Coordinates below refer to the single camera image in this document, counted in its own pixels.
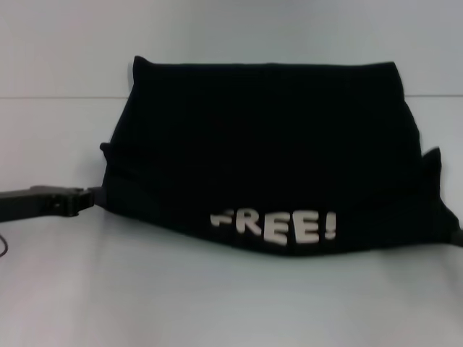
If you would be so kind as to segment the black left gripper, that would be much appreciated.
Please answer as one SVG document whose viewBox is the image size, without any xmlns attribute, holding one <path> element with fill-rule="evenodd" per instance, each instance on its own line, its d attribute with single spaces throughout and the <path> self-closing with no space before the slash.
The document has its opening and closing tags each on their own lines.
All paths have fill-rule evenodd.
<svg viewBox="0 0 463 347">
<path fill-rule="evenodd" d="M 1 193 L 1 222 L 43 216 L 75 217 L 91 207 L 91 193 L 95 206 L 105 207 L 104 187 L 63 188 L 35 186 Z"/>
</svg>

